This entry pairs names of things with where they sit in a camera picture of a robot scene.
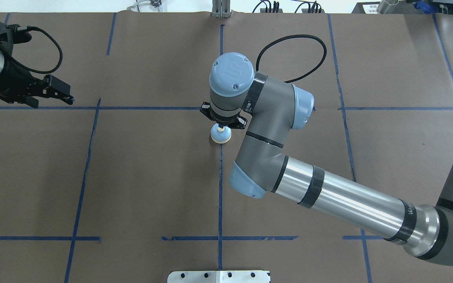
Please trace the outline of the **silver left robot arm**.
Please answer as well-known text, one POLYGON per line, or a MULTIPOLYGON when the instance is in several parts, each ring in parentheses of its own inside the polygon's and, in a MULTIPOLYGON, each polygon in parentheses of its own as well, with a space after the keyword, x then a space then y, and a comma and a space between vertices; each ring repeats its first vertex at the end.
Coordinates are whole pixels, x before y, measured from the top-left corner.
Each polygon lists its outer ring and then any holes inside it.
POLYGON ((54 98, 68 105, 74 103, 69 84, 52 75, 38 79, 0 51, 0 100, 38 108, 37 98, 54 98))

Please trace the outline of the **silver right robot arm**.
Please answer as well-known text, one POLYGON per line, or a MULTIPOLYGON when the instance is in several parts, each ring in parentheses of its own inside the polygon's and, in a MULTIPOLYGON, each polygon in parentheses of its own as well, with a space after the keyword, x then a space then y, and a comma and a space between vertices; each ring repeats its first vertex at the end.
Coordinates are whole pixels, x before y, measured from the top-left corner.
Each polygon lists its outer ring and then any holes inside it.
POLYGON ((453 266, 453 165, 435 206, 413 205, 284 155, 290 130, 302 129, 313 95, 255 72, 235 52, 220 55, 209 75, 210 102, 200 111, 220 127, 246 129, 229 177, 243 195, 273 192, 400 245, 413 257, 453 266))

